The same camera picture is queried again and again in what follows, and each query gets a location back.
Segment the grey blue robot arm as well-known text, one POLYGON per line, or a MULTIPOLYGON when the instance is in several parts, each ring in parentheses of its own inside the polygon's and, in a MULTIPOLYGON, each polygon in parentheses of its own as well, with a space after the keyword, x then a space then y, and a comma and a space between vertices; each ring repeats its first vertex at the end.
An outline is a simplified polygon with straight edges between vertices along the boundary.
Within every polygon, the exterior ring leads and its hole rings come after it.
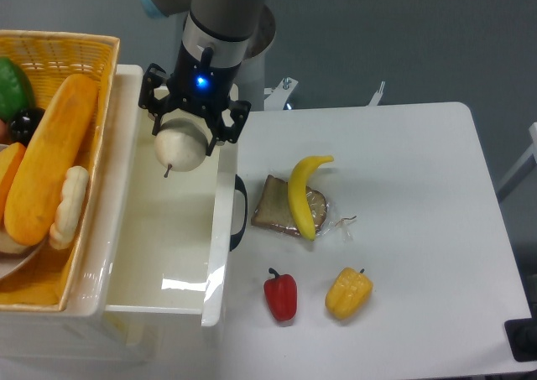
POLYGON ((138 104, 157 135, 165 114, 176 109, 200 117, 211 132, 206 154, 219 143, 235 143, 251 104, 230 97, 232 84, 255 33, 265 0, 140 0, 148 16, 185 13, 171 74, 156 64, 145 71, 138 104))

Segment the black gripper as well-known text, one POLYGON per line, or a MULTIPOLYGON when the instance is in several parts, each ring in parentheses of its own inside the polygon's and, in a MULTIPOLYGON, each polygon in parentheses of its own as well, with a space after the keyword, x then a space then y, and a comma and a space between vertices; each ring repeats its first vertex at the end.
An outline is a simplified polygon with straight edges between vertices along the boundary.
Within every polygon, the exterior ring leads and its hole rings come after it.
POLYGON ((218 68, 211 64, 214 51, 202 51, 198 60, 185 46, 180 46, 172 75, 155 63, 143 74, 138 106, 153 119, 152 134, 157 135, 162 119, 176 109, 204 117, 211 132, 206 156, 211 156, 219 143, 236 143, 248 120, 251 103, 230 98, 232 83, 240 65, 218 68), (158 99, 155 90, 164 86, 168 95, 158 99))

